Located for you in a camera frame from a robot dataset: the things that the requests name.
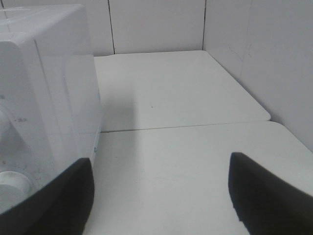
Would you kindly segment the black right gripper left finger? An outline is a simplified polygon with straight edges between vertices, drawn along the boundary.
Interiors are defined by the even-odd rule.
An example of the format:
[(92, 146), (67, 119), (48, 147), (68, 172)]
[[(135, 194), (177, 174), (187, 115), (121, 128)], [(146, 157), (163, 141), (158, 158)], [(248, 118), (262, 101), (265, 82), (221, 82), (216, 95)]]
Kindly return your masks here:
[(94, 202), (89, 158), (80, 158), (38, 192), (0, 215), (2, 235), (81, 235)]

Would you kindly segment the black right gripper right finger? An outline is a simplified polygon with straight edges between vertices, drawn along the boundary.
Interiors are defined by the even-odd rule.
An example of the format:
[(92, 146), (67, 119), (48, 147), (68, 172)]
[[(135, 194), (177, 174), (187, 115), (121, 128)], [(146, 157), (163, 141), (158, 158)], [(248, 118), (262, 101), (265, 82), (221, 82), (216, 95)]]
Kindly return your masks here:
[(313, 197), (241, 152), (230, 156), (228, 191), (251, 235), (313, 233)]

